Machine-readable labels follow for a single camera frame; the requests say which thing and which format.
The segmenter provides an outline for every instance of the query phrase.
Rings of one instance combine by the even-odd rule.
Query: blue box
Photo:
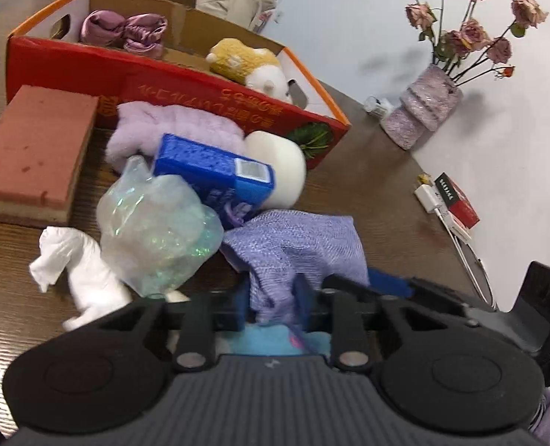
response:
[[[254,216],[275,188],[269,165],[173,134],[161,138],[153,174],[182,176],[225,229]]]

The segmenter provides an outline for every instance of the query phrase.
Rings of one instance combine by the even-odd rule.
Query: white cylinder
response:
[[[275,188],[261,209],[289,209],[302,193],[306,159],[299,146],[284,137],[257,130],[244,139],[246,156],[268,164],[275,173]]]

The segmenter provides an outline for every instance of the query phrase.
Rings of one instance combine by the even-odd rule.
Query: white cable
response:
[[[481,296],[481,298],[484,300],[484,302],[487,303],[492,309],[495,310],[496,309],[496,302],[495,302],[495,299],[494,299],[494,294],[493,294],[493,292],[491,290],[491,287],[489,285],[488,275],[487,275],[487,272],[485,271],[485,267],[484,267],[481,259],[479,259],[479,257],[477,256],[477,254],[475,253],[475,250],[473,250],[473,248],[470,245],[467,245],[467,246],[469,246],[469,249],[473,253],[473,256],[475,257],[475,260],[477,261],[477,263],[479,265],[479,268],[481,268],[482,272],[484,273],[485,280],[487,280],[487,282],[488,282],[489,294],[491,296],[490,300],[488,300],[485,297],[484,292],[481,290],[481,287],[479,286],[479,283],[477,282],[477,279],[475,278],[475,274],[473,274],[473,271],[471,270],[471,267],[469,266],[469,262],[467,262],[467,258],[466,258],[466,256],[464,256],[463,248],[461,248],[461,245],[460,245],[460,242],[458,241],[458,238],[454,235],[454,233],[452,233],[451,229],[446,224],[446,221],[444,221],[444,218],[442,216],[442,213],[440,212],[440,209],[438,209],[438,208],[434,209],[434,213],[436,213],[436,216],[442,222],[443,226],[445,227],[446,231],[448,232],[448,235],[452,239],[452,244],[454,245],[454,248],[456,248],[458,256],[460,257],[461,262],[463,263],[463,266],[464,266],[465,270],[467,271],[467,274],[469,275],[469,278],[473,282],[473,286],[475,287],[475,290],[477,290],[477,293],[479,294],[479,296]]]

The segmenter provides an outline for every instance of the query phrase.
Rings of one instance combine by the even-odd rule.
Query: yellow and white stuffed animal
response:
[[[224,38],[211,49],[206,60],[212,72],[262,94],[292,103],[285,74],[271,50],[252,49],[236,38]]]

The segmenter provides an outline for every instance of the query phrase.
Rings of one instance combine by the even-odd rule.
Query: sponge block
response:
[[[21,87],[0,120],[0,222],[68,224],[97,101]]]

